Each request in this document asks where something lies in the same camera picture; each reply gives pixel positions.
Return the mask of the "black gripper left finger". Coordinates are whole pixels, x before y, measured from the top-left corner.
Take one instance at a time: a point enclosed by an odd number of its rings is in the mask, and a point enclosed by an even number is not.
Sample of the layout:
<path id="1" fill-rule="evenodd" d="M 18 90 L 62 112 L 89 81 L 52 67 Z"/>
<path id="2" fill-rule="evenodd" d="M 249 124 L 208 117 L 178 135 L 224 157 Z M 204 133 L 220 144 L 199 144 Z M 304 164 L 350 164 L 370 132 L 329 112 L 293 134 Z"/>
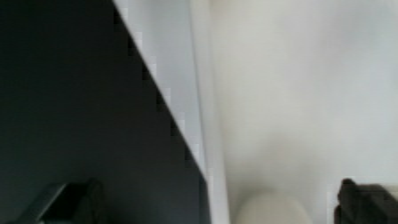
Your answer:
<path id="1" fill-rule="evenodd" d="M 91 179 L 80 183 L 50 184 L 16 224 L 108 224 L 101 182 Z"/>

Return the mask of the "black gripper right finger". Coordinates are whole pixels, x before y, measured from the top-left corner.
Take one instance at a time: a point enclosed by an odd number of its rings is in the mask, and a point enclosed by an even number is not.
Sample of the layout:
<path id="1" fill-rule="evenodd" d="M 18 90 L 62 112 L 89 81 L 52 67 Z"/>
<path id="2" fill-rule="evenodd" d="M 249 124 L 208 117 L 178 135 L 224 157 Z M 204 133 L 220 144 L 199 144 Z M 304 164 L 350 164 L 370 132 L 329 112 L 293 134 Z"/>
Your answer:
<path id="1" fill-rule="evenodd" d="M 379 184 L 341 181 L 334 224 L 398 224 L 398 199 Z"/>

